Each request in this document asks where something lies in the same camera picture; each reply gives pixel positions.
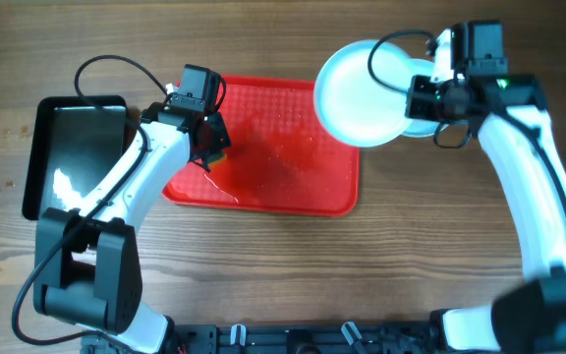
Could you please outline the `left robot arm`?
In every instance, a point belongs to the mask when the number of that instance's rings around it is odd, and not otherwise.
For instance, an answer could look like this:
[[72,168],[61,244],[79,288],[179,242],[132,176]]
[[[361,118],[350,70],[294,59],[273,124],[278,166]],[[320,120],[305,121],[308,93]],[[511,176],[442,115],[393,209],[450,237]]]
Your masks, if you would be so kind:
[[[15,300],[11,325],[21,341],[49,346],[94,337],[130,353],[181,353],[174,321],[142,301],[136,234],[164,187],[192,163],[204,171],[231,145],[220,107],[222,76],[187,65],[133,123],[128,149],[81,203],[50,207],[35,233],[34,268]],[[26,296],[41,315],[79,325],[74,336],[35,339],[21,330]]]

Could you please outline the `orange green sponge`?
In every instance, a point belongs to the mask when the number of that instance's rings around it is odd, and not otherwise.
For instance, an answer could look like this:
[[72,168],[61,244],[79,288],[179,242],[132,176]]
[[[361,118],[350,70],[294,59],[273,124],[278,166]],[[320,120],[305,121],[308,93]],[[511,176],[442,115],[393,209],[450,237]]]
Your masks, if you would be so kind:
[[222,163],[223,161],[225,161],[227,159],[227,154],[224,150],[218,151],[214,154],[211,154],[207,159],[207,165],[209,167],[214,166],[215,164],[219,164]]

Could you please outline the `black water basin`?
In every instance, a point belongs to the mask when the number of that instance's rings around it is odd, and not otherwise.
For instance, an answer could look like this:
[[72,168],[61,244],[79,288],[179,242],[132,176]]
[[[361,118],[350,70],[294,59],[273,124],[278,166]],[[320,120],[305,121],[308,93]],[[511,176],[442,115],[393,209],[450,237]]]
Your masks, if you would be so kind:
[[37,106],[22,215],[37,220],[50,207],[80,207],[120,159],[126,145],[125,99],[95,96],[100,112],[76,96],[52,96]]

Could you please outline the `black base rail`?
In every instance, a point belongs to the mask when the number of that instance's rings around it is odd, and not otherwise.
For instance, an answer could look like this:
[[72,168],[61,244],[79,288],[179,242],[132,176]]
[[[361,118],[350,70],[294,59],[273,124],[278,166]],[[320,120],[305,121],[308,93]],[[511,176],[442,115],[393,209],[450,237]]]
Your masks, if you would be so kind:
[[447,350],[437,324],[244,326],[178,325],[164,353],[185,354],[398,354]]

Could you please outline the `red plastic tray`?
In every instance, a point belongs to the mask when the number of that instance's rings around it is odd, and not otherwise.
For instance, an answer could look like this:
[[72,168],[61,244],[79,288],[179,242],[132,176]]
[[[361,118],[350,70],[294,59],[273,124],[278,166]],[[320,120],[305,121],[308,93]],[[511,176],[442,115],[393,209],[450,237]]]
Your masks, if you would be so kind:
[[165,186],[174,204],[341,216],[358,201],[360,151],[333,139],[310,81],[231,76],[220,112],[231,145],[211,170],[190,164]]

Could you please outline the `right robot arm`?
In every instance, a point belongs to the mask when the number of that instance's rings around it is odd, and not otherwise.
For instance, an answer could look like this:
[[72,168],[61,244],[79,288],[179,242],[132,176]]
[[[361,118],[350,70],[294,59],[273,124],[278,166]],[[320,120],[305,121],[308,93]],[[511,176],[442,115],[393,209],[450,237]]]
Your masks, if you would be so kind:
[[406,114],[440,126],[463,123],[500,180],[519,237],[524,282],[492,303],[441,314],[450,350],[566,351],[566,173],[544,92],[512,74],[496,21],[430,34],[433,70],[412,79]]

